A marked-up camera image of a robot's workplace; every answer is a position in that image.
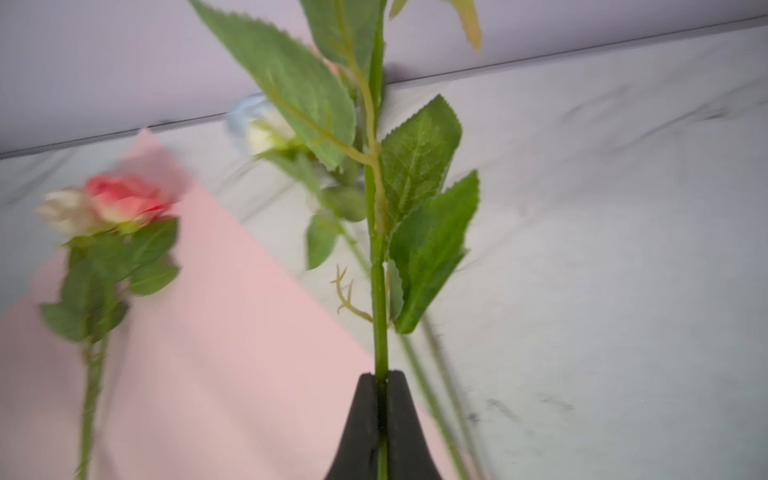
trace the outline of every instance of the pink wrapping paper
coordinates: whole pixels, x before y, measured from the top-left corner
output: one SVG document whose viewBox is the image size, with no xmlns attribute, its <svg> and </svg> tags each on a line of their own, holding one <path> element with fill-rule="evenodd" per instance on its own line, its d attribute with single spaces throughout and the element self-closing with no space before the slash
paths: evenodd
<svg viewBox="0 0 768 480">
<path fill-rule="evenodd" d="M 148 131 L 123 167 L 184 191 L 182 271 L 159 294 L 133 298 L 112 335 L 91 477 L 322 479 L 371 356 Z M 63 259 L 43 267 L 0 323 L 3 479 L 65 479 L 76 465 L 83 367 L 36 307 L 56 298 Z M 420 416 L 444 479 L 454 479 L 432 419 Z"/>
</svg>

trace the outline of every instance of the white marble surface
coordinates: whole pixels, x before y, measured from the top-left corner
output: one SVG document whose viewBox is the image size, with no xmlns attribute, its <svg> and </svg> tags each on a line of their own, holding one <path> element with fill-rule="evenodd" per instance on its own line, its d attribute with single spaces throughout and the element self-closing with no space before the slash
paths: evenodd
<svg viewBox="0 0 768 480">
<path fill-rule="evenodd" d="M 768 27 L 399 84 L 383 130 L 438 93 L 482 202 L 431 312 L 494 476 L 768 478 Z M 365 303 L 343 246 L 303 270 L 305 194 L 222 124 L 158 136 L 318 302 L 340 263 Z M 0 310 L 55 248 L 41 195 L 130 142 L 0 162 Z"/>
</svg>

